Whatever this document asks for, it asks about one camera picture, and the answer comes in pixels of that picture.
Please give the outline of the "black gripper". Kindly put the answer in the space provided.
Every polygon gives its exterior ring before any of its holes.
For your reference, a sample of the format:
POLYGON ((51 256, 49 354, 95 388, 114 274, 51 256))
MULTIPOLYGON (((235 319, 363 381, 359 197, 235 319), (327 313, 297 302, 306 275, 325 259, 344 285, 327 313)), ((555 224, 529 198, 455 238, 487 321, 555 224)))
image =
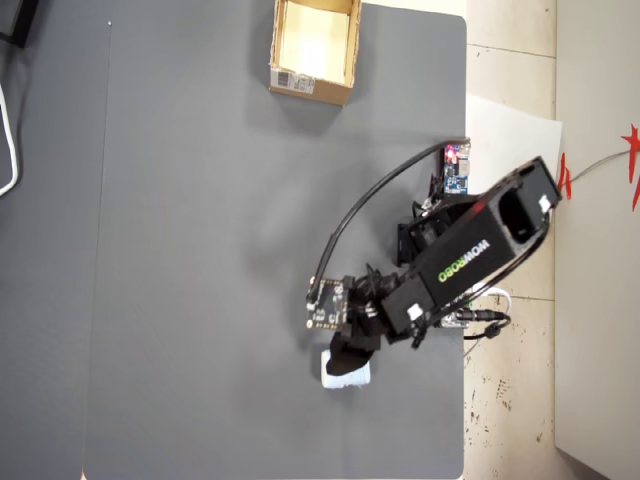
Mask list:
POLYGON ((326 372, 332 376, 343 376, 364 367, 373 350, 380 349, 382 338, 389 343, 400 338, 382 305, 399 286, 396 273, 368 272, 359 278, 344 276, 342 283, 347 294, 346 320, 329 346, 326 372))

